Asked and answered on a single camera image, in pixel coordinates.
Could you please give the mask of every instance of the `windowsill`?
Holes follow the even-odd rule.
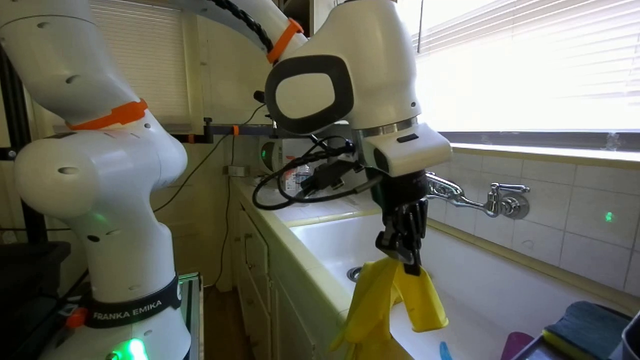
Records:
[[[640,152],[452,143],[454,152],[640,170]]]

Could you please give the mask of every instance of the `franka emika robot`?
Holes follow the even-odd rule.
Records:
[[[417,122],[412,41],[396,4],[346,1],[307,39],[271,0],[174,3],[268,54],[275,65],[264,102],[280,128],[305,135],[348,121],[353,143],[323,153],[353,155],[364,167],[368,182],[353,192],[370,189],[383,210],[385,230],[375,244],[416,274],[425,169],[446,161],[451,148]],[[0,41],[32,98],[70,128],[20,151],[17,190],[83,239],[91,274],[84,326],[41,359],[182,359],[191,340],[179,311],[171,232],[156,220],[149,195],[182,174],[183,146],[119,73],[86,0],[2,1]],[[116,352],[122,348],[133,352]]]

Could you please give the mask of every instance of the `orange strap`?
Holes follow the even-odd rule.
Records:
[[[132,101],[111,109],[111,114],[107,116],[78,125],[67,123],[67,127],[71,130],[98,130],[113,124],[126,125],[142,119],[145,116],[146,109],[148,109],[147,103],[143,99],[140,99],[140,102]]]
[[[304,33],[304,30],[302,30],[302,26],[300,26],[300,24],[298,24],[294,19],[289,18],[289,26],[287,26],[282,35],[280,35],[280,38],[273,46],[273,49],[267,54],[267,60],[269,60],[269,63],[278,61],[280,55],[284,53],[287,45],[289,45],[289,42],[297,33]]]

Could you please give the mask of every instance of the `faucet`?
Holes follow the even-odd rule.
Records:
[[[520,195],[530,192],[531,189],[528,186],[492,183],[486,202],[481,204],[466,198],[465,191],[456,183],[442,179],[433,172],[427,172],[427,179],[427,199],[442,199],[457,208],[478,209],[492,218],[502,214],[509,218],[520,219],[529,213],[529,201]],[[503,195],[500,193],[501,190],[508,193]]]

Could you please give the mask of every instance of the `white sink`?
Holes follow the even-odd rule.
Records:
[[[382,229],[381,215],[291,228],[349,294],[355,283],[347,271],[384,256],[375,247]],[[428,229],[420,254],[450,322],[442,330],[416,333],[404,306],[394,306],[391,333],[415,359],[440,359],[441,341],[454,360],[500,359],[510,332],[536,337],[576,301],[610,305],[434,229]]]

